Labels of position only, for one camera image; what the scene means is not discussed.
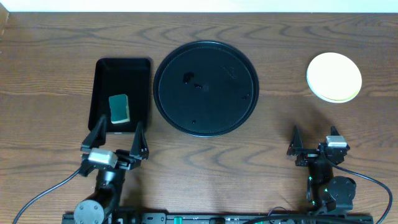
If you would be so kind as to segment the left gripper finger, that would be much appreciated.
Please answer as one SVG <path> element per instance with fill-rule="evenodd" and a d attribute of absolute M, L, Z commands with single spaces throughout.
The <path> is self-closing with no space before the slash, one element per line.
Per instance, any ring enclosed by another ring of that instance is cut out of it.
<path fill-rule="evenodd" d="M 136 126 L 134 140 L 129 153 L 134 159 L 147 160 L 149 158 L 149 148 L 144 133 L 144 124 L 140 121 Z"/>
<path fill-rule="evenodd" d="M 106 115 L 101 115 L 100 119 L 90 131 L 87 137 L 83 140 L 81 144 L 80 151 L 91 152 L 94 148 L 99 148 L 106 143 Z"/>

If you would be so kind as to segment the light blue plate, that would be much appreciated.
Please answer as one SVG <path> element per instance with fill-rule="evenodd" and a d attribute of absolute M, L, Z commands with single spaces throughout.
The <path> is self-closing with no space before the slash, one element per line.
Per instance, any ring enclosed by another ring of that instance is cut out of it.
<path fill-rule="evenodd" d="M 327 101 L 329 103 L 346 103 L 353 100 L 358 95 L 358 92 L 353 94 L 334 93 L 326 95 L 314 92 L 313 94 L 317 96 L 319 99 Z"/>

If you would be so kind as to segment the green yellow sponge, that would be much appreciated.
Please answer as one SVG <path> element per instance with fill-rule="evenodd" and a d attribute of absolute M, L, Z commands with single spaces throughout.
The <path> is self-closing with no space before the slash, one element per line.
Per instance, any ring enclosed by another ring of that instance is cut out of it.
<path fill-rule="evenodd" d="M 121 124 L 130 122 L 129 102 L 125 94 L 114 95 L 108 98 L 111 112 L 111 123 Z"/>

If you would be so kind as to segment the yellow plate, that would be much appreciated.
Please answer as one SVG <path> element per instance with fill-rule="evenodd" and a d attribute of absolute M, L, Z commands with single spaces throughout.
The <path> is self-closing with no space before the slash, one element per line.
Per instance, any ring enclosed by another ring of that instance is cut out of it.
<path fill-rule="evenodd" d="M 307 83 L 311 91 L 322 95 L 360 92 L 362 76 L 358 66 L 348 57 L 325 52 L 308 64 Z"/>

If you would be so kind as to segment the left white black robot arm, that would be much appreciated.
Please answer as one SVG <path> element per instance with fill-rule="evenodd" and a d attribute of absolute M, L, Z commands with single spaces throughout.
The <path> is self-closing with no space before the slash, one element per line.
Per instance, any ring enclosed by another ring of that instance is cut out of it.
<path fill-rule="evenodd" d="M 81 144 L 83 154 L 78 173 L 86 177 L 97 170 L 98 174 L 94 192 L 73 212 L 76 224 L 117 222 L 126 171 L 139 167 L 149 157 L 142 121 L 136 125 L 129 151 L 118 149 L 113 152 L 100 148 L 106 143 L 106 129 L 107 120 L 103 114 Z"/>

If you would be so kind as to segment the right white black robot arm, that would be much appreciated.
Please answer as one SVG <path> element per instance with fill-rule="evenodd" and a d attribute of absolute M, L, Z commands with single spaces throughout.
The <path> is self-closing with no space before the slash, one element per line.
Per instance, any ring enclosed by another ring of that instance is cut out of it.
<path fill-rule="evenodd" d="M 299 129 L 294 127 L 287 155 L 296 157 L 296 166 L 308 168 L 307 200 L 313 205 L 309 214 L 346 215 L 353 209 L 356 182 L 333 174 L 333 167 L 344 161 L 349 150 L 346 140 L 334 126 L 316 149 L 304 147 Z"/>

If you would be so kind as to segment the black rectangular tray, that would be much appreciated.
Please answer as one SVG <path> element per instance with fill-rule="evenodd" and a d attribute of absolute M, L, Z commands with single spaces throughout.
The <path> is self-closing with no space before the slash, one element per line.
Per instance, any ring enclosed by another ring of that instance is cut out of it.
<path fill-rule="evenodd" d="M 106 115 L 109 133 L 133 133 L 138 122 L 147 127 L 150 110 L 150 60 L 148 58 L 101 58 L 95 66 L 88 129 L 92 130 Z M 125 94 L 129 102 L 130 122 L 111 123 L 110 96 Z"/>

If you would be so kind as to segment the round black serving tray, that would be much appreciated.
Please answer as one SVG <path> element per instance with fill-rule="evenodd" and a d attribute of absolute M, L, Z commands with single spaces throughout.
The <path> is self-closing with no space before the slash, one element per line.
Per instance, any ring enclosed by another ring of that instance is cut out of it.
<path fill-rule="evenodd" d="M 164 58 L 153 82 L 155 105 L 177 130 L 198 137 L 237 129 L 254 111 L 259 79 L 251 61 L 232 45 L 202 40 Z"/>

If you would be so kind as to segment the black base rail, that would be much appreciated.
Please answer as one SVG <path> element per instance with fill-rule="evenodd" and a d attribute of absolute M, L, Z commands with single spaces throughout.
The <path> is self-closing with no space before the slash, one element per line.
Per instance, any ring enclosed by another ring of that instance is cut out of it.
<path fill-rule="evenodd" d="M 165 213 L 143 213 L 138 214 L 123 214 L 116 218 L 109 217 L 103 223 L 124 223 L 124 224 L 242 224 L 251 220 L 262 218 L 260 215 L 187 215 L 187 214 L 165 214 Z M 374 223 L 373 218 L 367 215 L 358 216 L 342 216 L 346 220 L 359 223 Z M 64 214 L 62 216 L 62 224 L 84 223 L 76 222 L 72 214 Z M 333 221 L 301 221 L 292 219 L 269 220 L 260 221 L 260 224 L 283 224 L 283 223 L 335 223 Z"/>

